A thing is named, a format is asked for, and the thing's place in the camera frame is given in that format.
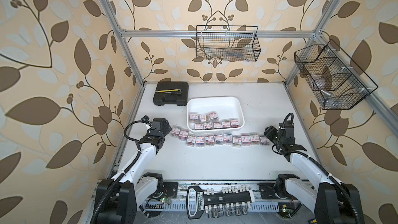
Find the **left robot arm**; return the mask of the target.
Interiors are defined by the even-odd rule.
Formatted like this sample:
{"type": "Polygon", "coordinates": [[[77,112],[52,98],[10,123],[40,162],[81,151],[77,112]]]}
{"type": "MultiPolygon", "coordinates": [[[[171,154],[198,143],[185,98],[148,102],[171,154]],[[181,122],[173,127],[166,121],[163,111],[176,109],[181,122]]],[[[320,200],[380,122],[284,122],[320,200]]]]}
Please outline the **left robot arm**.
{"type": "Polygon", "coordinates": [[[165,118],[151,120],[148,116],[125,127],[124,137],[134,142],[137,151],[121,171],[112,178],[100,181],[95,192],[91,224],[132,224],[144,201],[163,192],[162,174],[144,171],[171,131],[172,127],[165,118]],[[137,123],[147,127],[146,134],[140,140],[128,134],[129,128],[137,123]]]}

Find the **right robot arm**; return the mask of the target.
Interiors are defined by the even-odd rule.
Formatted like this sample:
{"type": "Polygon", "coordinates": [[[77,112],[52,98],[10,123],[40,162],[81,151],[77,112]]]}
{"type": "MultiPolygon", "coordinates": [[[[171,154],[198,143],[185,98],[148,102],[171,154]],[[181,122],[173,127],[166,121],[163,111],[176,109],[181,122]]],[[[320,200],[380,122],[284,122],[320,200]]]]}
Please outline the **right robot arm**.
{"type": "Polygon", "coordinates": [[[289,113],[277,128],[267,127],[264,135],[272,142],[272,151],[293,164],[310,184],[293,174],[280,174],[276,179],[276,194],[280,198],[287,195],[297,198],[320,224],[364,223],[358,189],[334,177],[302,145],[296,144],[293,120],[294,114],[289,113]]]}

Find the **eleventh paper clip box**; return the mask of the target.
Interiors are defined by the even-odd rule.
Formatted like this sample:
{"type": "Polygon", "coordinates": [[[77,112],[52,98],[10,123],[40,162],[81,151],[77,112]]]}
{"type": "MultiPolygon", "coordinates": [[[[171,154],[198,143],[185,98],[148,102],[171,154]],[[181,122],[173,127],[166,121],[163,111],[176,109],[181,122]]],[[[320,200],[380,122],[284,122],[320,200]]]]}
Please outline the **eleventh paper clip box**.
{"type": "Polygon", "coordinates": [[[266,136],[262,135],[262,136],[260,136],[260,145],[261,146],[269,146],[270,140],[266,136]]]}

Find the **white plastic tray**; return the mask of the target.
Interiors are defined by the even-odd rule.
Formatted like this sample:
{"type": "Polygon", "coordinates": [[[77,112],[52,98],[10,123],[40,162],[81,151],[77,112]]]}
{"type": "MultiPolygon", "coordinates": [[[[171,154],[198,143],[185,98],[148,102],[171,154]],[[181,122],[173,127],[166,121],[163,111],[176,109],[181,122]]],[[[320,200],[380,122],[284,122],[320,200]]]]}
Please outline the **white plastic tray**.
{"type": "Polygon", "coordinates": [[[238,131],[245,126],[245,117],[240,101],[234,96],[199,97],[187,103],[187,126],[193,133],[238,131]],[[234,120],[236,125],[229,128],[196,129],[196,125],[208,122],[226,122],[234,120]]]}

